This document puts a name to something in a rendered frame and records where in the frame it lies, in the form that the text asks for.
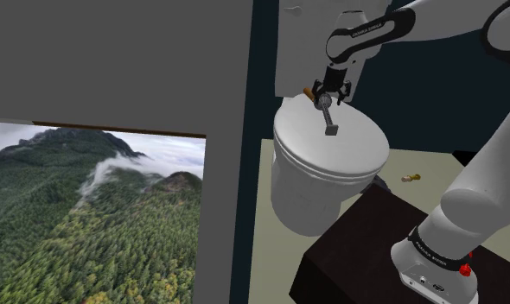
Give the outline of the white toilet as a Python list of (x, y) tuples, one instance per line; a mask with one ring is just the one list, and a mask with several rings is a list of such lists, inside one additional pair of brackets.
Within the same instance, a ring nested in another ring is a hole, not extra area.
[(326, 40), (337, 27), (383, 16), (392, 0), (279, 0), (275, 93), (283, 102), (273, 124), (271, 203), (279, 220), (304, 236), (323, 234), (341, 202), (378, 184), (389, 156), (384, 132), (368, 116), (332, 97), (339, 126), (326, 136), (322, 112), (303, 93), (330, 62)]

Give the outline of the dark robot stand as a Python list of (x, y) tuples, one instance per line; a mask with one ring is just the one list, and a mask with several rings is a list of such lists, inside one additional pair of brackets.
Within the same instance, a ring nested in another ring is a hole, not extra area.
[[(425, 217), (370, 187), (305, 251), (290, 297), (296, 304), (434, 304), (401, 282), (391, 260), (391, 247)], [(510, 304), (509, 261), (479, 246), (472, 269), (479, 304)]]

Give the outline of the mountain forest wall picture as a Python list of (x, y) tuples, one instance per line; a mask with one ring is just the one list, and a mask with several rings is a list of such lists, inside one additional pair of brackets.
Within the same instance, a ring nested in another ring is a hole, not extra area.
[(193, 304), (201, 178), (103, 130), (0, 150), (0, 304)]

